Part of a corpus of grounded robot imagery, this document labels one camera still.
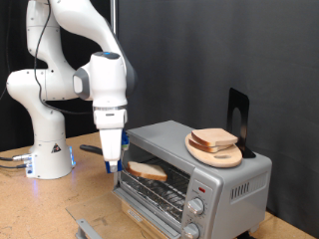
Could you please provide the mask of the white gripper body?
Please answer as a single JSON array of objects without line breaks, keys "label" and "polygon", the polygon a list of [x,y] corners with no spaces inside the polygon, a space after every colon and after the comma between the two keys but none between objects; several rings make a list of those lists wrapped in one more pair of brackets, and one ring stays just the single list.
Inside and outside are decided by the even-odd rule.
[{"label": "white gripper body", "polygon": [[99,130],[105,161],[118,161],[122,148],[122,131],[128,120],[126,110],[94,111],[94,122]]}]

